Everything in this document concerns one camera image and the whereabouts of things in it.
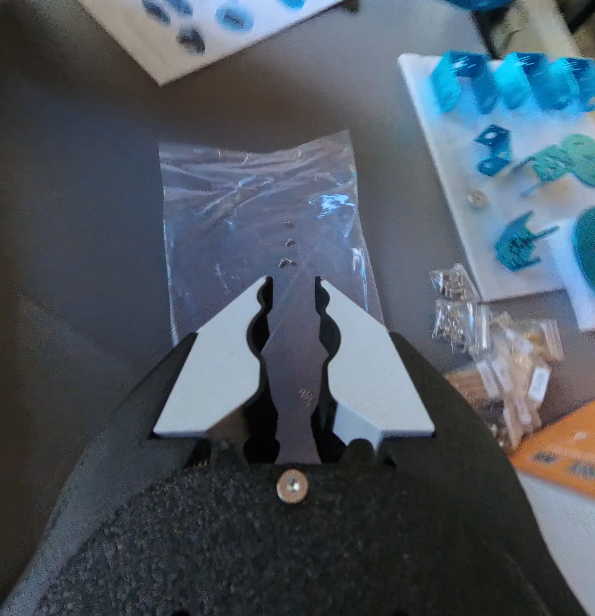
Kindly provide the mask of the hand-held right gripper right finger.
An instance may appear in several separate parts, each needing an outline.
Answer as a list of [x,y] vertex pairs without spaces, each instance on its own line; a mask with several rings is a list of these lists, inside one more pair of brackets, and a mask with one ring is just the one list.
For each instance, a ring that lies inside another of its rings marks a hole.
[[329,281],[315,280],[319,340],[326,351],[315,417],[341,445],[362,439],[432,438],[434,423],[390,331]]

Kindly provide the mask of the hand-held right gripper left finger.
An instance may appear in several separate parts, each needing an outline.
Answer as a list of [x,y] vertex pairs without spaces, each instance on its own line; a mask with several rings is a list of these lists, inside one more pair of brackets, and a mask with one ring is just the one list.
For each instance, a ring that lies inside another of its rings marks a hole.
[[272,304],[273,279],[260,277],[195,332],[155,437],[249,438],[246,408],[266,381],[261,349]]

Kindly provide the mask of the pile of small hardware bags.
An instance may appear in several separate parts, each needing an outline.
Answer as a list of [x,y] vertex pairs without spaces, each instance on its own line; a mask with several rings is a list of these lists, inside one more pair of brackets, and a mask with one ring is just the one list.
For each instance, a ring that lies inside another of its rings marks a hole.
[[553,366],[564,360],[558,322],[494,312],[462,264],[430,270],[429,278],[437,295],[432,339],[470,360],[445,378],[499,447],[514,453],[543,427],[541,407]]

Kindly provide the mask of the clear plastic bag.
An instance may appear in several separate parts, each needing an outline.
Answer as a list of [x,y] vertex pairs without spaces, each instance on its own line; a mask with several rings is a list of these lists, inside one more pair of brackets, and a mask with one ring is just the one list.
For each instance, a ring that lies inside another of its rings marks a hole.
[[[384,322],[347,130],[271,153],[175,142],[158,153],[173,343],[263,276],[273,279],[271,335],[317,317],[316,277]],[[297,265],[279,269],[282,258]]]

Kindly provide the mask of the orange cardboard box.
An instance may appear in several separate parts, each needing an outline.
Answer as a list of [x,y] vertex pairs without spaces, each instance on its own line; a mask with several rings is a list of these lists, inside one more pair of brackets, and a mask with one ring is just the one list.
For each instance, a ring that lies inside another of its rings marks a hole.
[[525,439],[510,461],[552,557],[595,615],[595,400]]

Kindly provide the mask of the white foam sheet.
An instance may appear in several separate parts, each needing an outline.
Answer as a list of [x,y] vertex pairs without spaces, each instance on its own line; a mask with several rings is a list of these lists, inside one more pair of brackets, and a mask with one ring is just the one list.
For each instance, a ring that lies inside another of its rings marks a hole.
[[[528,228],[534,233],[556,225],[595,205],[595,189],[572,174],[536,189],[528,197],[519,194],[537,183],[529,166],[512,173],[521,160],[546,147],[560,143],[571,134],[595,139],[595,114],[567,110],[543,112],[533,100],[517,110],[502,103],[486,115],[478,111],[468,88],[463,89],[456,107],[440,111],[430,85],[430,75],[439,56],[404,53],[398,58],[403,79],[414,105],[431,158],[447,199],[449,210],[466,255],[466,265],[486,302],[537,295],[563,289],[547,238],[536,243],[534,255],[542,261],[513,273],[496,259],[495,242],[510,221],[533,211]],[[512,160],[500,173],[487,177],[477,170],[488,149],[474,139],[490,124],[511,131]],[[488,205],[472,207],[467,195],[481,190]]]

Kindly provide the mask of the white foam block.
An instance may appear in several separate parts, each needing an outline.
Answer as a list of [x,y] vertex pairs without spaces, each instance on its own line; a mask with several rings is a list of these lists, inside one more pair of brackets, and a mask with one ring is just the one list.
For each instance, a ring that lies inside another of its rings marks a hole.
[[586,281],[573,251],[572,218],[556,222],[559,230],[547,238],[556,270],[581,332],[595,331],[595,291]]

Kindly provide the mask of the white instruction sheet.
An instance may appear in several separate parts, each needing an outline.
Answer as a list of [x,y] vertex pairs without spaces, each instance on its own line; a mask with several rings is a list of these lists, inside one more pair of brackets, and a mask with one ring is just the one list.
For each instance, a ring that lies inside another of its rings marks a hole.
[[340,1],[79,1],[159,85],[293,27]]

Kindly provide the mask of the blue metal U bracket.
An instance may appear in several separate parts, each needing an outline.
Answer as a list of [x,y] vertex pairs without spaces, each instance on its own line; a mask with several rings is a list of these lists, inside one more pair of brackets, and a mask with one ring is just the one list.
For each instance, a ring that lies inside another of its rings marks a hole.
[[487,156],[477,165],[479,173],[491,178],[511,163],[512,146],[509,129],[490,124],[474,139],[474,143],[488,149]]
[[533,254],[536,243],[554,234],[560,228],[551,226],[537,234],[534,233],[528,228],[533,214],[533,211],[527,211],[512,220],[495,243],[497,261],[510,272],[520,272],[540,264],[542,258]]

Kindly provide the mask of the blue long metal bracket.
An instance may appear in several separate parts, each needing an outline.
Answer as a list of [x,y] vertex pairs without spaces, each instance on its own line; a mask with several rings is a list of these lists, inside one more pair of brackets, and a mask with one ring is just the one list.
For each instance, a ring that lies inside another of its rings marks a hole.
[[515,165],[511,172],[515,173],[530,166],[538,182],[523,190],[519,196],[528,197],[532,192],[544,185],[557,181],[572,170],[572,158],[561,145],[550,145]]

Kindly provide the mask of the blue round-end metal bracket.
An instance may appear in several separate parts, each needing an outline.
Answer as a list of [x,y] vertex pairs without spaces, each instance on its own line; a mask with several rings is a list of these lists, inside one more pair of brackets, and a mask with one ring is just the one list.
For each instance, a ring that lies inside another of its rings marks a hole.
[[494,72],[505,107],[517,110],[532,98],[540,110],[549,110],[549,66],[549,57],[541,52],[508,54]]
[[573,58],[573,76],[578,86],[578,101],[582,112],[595,111],[595,59]]
[[483,114],[491,113],[497,103],[498,88],[490,69],[489,54],[448,50],[432,71],[429,81],[437,106],[443,113],[451,112],[468,88]]
[[573,104],[578,96],[570,58],[560,57],[547,65],[541,108],[546,111],[563,110]]

